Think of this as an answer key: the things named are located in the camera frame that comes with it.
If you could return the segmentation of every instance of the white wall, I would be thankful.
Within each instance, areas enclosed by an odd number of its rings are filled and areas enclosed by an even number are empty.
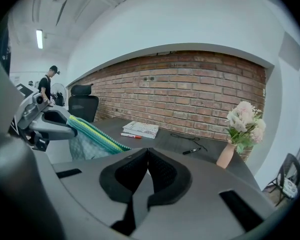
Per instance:
[[[300,145],[300,70],[279,59],[285,31],[300,32],[266,0],[127,0],[105,12],[69,57],[67,84],[105,66],[151,53],[203,50],[230,54],[268,68],[266,139],[247,165],[260,188]]]
[[[218,50],[269,67],[283,34],[261,0],[126,0],[80,38],[67,83],[95,68],[174,48]]]
[[[53,65],[59,68],[60,75],[56,74],[51,78],[51,86],[55,83],[60,83],[66,87],[68,58],[44,53],[44,51],[39,49],[30,50],[16,45],[11,47],[9,76],[10,79],[19,77],[19,83],[21,84],[27,85],[29,81],[33,81],[33,84],[35,84],[36,81],[40,81]]]

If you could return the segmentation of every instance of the red pen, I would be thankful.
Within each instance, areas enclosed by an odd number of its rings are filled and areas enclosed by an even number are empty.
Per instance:
[[[135,139],[142,139],[141,136],[133,135],[133,134],[121,133],[121,136],[130,137],[130,138],[135,138]]]

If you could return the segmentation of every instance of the ceiling light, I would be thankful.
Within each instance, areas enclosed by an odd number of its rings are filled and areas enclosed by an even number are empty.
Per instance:
[[[43,49],[44,45],[43,45],[43,41],[42,41],[42,30],[40,30],[40,29],[36,30],[36,41],[38,43],[38,48]]]

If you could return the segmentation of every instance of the gray chair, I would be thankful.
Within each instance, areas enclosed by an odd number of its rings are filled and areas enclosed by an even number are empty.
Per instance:
[[[300,163],[297,158],[288,153],[277,177],[270,182],[274,184],[275,187],[270,191],[272,193],[274,190],[279,189],[279,202],[275,205],[278,206],[283,199],[294,199],[298,194],[298,184],[300,182]]]

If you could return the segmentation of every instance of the black t-shirt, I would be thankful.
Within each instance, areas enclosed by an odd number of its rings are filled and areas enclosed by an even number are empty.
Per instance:
[[[50,101],[50,83],[51,83],[50,78],[47,75],[45,75],[45,77],[43,77],[40,80],[39,86],[38,86],[38,89],[39,89],[40,92],[41,92],[42,87],[45,88],[45,95],[47,96],[49,101]]]

